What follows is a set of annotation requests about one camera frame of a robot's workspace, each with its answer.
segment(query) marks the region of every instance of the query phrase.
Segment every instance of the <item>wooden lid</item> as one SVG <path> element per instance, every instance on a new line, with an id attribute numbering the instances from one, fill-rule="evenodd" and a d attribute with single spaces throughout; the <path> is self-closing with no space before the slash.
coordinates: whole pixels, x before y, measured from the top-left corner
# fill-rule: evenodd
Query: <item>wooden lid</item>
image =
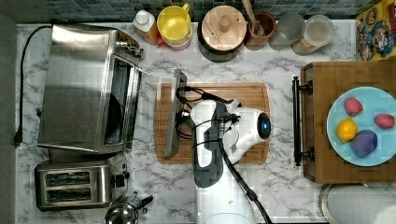
<path id="1" fill-rule="evenodd" d="M 237 48 L 244 41 L 246 32 L 245 18 L 234 7 L 214 7 L 206 13 L 202 23 L 207 45 L 221 51 Z"/>

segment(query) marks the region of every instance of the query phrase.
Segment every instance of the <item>toaster oven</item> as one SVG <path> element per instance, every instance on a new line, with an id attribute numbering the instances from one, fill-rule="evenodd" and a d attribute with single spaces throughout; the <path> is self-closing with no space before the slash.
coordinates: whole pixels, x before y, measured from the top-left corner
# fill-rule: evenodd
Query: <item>toaster oven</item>
<path id="1" fill-rule="evenodd" d="M 53 157 L 35 168 L 36 206 L 41 211 L 108 207 L 128 189 L 124 154 Z"/>
<path id="2" fill-rule="evenodd" d="M 53 25 L 37 145 L 91 154 L 131 148 L 142 55 L 119 30 Z"/>

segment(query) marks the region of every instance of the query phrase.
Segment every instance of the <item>wooden spoon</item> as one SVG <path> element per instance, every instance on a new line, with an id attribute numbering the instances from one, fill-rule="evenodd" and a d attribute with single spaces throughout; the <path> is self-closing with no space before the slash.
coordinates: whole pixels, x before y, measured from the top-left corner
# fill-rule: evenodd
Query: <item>wooden spoon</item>
<path id="1" fill-rule="evenodd" d="M 262 28 L 262 24 L 259 21 L 256 21 L 253 10 L 251 9 L 250 0 L 242 0 L 242 2 L 244 3 L 245 9 L 247 10 L 248 17 L 251 20 L 251 27 L 253 29 L 253 34 L 264 35 L 264 28 Z"/>

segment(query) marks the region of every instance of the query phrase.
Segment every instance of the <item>yellow egg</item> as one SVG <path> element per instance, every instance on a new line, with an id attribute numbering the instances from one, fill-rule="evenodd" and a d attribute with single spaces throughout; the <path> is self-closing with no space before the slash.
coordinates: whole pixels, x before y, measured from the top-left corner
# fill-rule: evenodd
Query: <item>yellow egg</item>
<path id="1" fill-rule="evenodd" d="M 343 119 L 340 123 L 338 123 L 337 137 L 343 143 L 352 140 L 357 132 L 358 127 L 356 126 L 356 123 L 355 121 L 353 121 L 352 118 Z"/>

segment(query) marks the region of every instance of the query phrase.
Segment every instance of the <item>cereal box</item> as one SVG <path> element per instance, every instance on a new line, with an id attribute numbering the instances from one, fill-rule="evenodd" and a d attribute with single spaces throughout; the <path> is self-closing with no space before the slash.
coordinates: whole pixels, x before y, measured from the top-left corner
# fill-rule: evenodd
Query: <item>cereal box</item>
<path id="1" fill-rule="evenodd" d="M 359 60 L 396 59 L 396 0 L 383 0 L 356 18 Z"/>

